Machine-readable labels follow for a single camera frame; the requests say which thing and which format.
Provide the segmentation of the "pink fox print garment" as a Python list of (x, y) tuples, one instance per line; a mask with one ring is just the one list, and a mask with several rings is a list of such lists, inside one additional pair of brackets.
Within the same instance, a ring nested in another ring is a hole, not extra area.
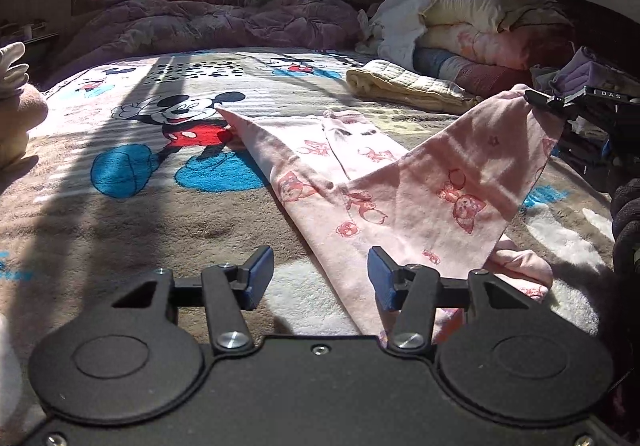
[(414, 148), (353, 110), (224, 119), (303, 235), (355, 326), (387, 325), (367, 273), (372, 247), (398, 263), (463, 278), (488, 267), (534, 299), (550, 266), (506, 238), (540, 178), (562, 122), (528, 104), (523, 87), (481, 102)]

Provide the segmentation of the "pile of small folded clothes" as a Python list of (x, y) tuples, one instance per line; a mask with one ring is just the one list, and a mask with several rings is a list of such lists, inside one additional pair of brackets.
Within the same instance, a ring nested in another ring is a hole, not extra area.
[(560, 69), (535, 65), (529, 68), (533, 88), (564, 98), (585, 87), (623, 93), (638, 98), (639, 79), (600, 58), (593, 50), (580, 47), (570, 62)]

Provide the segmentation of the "stack of folded quilts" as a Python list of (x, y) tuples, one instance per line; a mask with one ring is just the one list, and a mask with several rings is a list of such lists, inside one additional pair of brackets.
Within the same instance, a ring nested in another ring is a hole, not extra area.
[(419, 17), (413, 68), (484, 98), (575, 53), (575, 28), (554, 0), (436, 0)]

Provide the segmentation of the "Mickey Mouse bed blanket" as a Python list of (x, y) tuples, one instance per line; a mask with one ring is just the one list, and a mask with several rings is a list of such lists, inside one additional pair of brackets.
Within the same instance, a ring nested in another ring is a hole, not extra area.
[(41, 419), (28, 356), (49, 331), (154, 267), (179, 276), (272, 247), (255, 336), (352, 335), (356, 326), (219, 107), (248, 117), (355, 110), (412, 148), (450, 116), (363, 101), (354, 53), (245, 49), (88, 68), (46, 94), (27, 156), (1, 181), (1, 440)]

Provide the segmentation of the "folded yellow quilted blanket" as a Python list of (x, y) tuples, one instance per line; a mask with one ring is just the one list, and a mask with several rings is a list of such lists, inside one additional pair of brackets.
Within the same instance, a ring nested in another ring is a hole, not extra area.
[(407, 105), (426, 112), (462, 115), (483, 101), (451, 81), (422, 76), (384, 60), (349, 68), (345, 80), (358, 98)]

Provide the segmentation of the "white crumpled sheet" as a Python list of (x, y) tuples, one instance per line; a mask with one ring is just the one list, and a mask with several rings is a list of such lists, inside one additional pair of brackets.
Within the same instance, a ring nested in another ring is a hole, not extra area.
[(421, 13), (437, 0), (384, 0), (371, 18), (358, 13), (359, 40), (355, 50), (413, 70), (413, 53), (426, 26)]

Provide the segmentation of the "beige folded blanket stack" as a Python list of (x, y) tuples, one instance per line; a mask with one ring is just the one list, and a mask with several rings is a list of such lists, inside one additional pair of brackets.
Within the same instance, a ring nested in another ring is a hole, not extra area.
[(1, 100), (2, 169), (24, 156), (29, 131), (46, 120), (48, 111), (46, 99), (32, 84)]

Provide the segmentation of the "purple crumpled comforter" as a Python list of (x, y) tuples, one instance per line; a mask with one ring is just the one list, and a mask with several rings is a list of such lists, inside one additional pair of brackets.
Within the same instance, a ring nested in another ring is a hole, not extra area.
[(360, 34), (358, 13), (342, 0), (270, 0), (262, 6), (128, 0), (78, 30), (42, 88), (124, 58), (242, 47), (351, 49)]

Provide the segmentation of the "white folded garment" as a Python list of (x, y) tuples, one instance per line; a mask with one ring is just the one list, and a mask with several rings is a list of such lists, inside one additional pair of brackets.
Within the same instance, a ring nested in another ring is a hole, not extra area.
[(22, 41), (12, 42), (1, 48), (0, 96), (2, 100), (20, 93), (28, 82), (28, 65), (20, 63), (25, 52), (25, 44)]

